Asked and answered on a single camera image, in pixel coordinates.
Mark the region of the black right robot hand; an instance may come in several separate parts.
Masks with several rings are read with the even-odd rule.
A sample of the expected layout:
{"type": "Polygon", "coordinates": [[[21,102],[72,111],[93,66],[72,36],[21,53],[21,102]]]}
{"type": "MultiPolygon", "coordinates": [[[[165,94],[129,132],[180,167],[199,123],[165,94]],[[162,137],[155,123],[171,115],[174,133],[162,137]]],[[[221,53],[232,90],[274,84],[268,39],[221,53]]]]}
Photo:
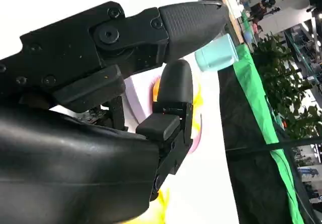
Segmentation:
{"type": "Polygon", "coordinates": [[[144,213],[193,143],[184,56],[227,18],[218,2],[132,17],[107,2],[22,35],[22,50],[1,60],[1,223],[144,213]]]}

